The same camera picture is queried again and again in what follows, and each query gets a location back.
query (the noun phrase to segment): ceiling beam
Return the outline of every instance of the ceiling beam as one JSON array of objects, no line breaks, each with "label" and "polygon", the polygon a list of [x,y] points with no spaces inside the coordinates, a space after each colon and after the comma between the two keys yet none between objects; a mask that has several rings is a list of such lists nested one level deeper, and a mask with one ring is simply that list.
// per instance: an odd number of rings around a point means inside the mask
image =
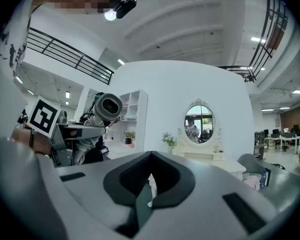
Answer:
[{"label": "ceiling beam", "polygon": [[60,103],[59,98],[58,98],[56,79],[49,72],[47,72],[47,74],[49,76],[50,84],[53,85],[52,89],[53,89],[53,92],[54,92],[55,99],[58,103]]},{"label": "ceiling beam", "polygon": [[138,49],[137,52],[139,54],[141,54],[141,53],[145,52],[146,50],[149,50],[152,47],[155,47],[159,44],[165,43],[165,42],[170,41],[175,38],[179,38],[179,37],[183,37],[183,36],[187,36],[187,35],[199,33],[199,32],[207,32],[207,31],[210,32],[210,31],[223,30],[223,29],[224,29],[224,26],[222,24],[204,25],[201,27],[197,26],[197,27],[183,29],[178,32],[174,32],[169,35],[166,35],[166,36],[164,36],[160,39],[157,39],[151,43],[145,44],[143,47]]},{"label": "ceiling beam", "polygon": [[220,4],[220,0],[187,0],[187,1],[180,1],[179,3],[175,3],[173,5],[167,6],[165,8],[162,8],[161,10],[157,10],[151,14],[148,14],[145,18],[142,20],[137,21],[135,24],[133,24],[130,28],[127,29],[127,31],[124,32],[123,36],[124,38],[128,39],[130,35],[133,34],[134,31],[137,29],[143,27],[145,24],[150,23],[151,21],[154,21],[155,19],[161,17],[164,14],[172,13],[174,11],[177,11],[179,9],[184,9],[187,7],[194,7],[194,6],[200,6],[200,5],[206,5],[206,4]]},{"label": "ceiling beam", "polygon": [[214,46],[206,46],[206,47],[199,47],[195,49],[189,49],[186,51],[177,52],[175,54],[163,57],[162,60],[173,60],[179,56],[186,56],[191,54],[209,54],[209,53],[218,53],[223,51],[223,45],[214,45]]}]

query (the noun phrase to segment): spotlight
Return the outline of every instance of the spotlight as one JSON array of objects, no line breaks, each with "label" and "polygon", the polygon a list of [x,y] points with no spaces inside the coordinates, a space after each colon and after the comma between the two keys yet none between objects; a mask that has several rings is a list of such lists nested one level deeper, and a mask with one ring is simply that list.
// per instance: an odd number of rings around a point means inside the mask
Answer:
[{"label": "spotlight", "polygon": [[122,0],[113,11],[116,12],[116,18],[122,19],[126,16],[133,8],[137,6],[137,0]]},{"label": "spotlight", "polygon": [[114,10],[110,10],[104,13],[104,17],[108,20],[108,21],[114,21],[117,18],[117,12]]}]

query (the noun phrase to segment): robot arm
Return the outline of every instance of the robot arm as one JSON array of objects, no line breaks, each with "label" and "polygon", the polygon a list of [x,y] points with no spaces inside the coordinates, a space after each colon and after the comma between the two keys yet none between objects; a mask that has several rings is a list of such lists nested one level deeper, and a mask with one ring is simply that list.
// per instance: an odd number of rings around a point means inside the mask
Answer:
[{"label": "robot arm", "polygon": [[80,165],[85,154],[96,147],[99,137],[104,135],[105,121],[114,121],[122,110],[122,102],[115,95],[103,94],[88,111],[84,123],[68,124],[64,111],[61,111],[54,127],[50,142],[55,150],[51,154],[56,166]]}]

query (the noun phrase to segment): black panel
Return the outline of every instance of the black panel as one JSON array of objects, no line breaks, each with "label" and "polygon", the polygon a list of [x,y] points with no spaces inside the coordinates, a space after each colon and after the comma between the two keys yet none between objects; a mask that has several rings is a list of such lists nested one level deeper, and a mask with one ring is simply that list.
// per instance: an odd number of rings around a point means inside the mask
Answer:
[{"label": "black panel", "polygon": [[60,176],[62,182],[68,182],[86,176],[83,172],[76,172],[69,175]]},{"label": "black panel", "polygon": [[266,222],[237,194],[222,197],[249,234],[261,229]]}]

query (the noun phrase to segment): ceiling light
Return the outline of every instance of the ceiling light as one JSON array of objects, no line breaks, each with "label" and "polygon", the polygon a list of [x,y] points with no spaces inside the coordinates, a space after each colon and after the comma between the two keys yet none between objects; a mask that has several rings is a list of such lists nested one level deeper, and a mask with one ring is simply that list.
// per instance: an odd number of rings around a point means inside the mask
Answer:
[{"label": "ceiling light", "polygon": [[251,41],[256,41],[256,42],[259,42],[260,41],[260,38],[257,38],[257,37],[251,37]]},{"label": "ceiling light", "polygon": [[24,82],[21,81],[21,79],[19,78],[19,76],[16,76],[15,79],[17,79],[20,82],[20,84],[24,83]]},{"label": "ceiling light", "polygon": [[108,21],[114,21],[117,18],[117,12],[110,10],[104,13],[104,17],[108,20]]},{"label": "ceiling light", "polygon": [[300,94],[300,90],[295,90],[293,94]]},{"label": "ceiling light", "polygon": [[124,65],[124,64],[125,64],[121,59],[118,59],[118,62],[119,62],[121,65]]}]

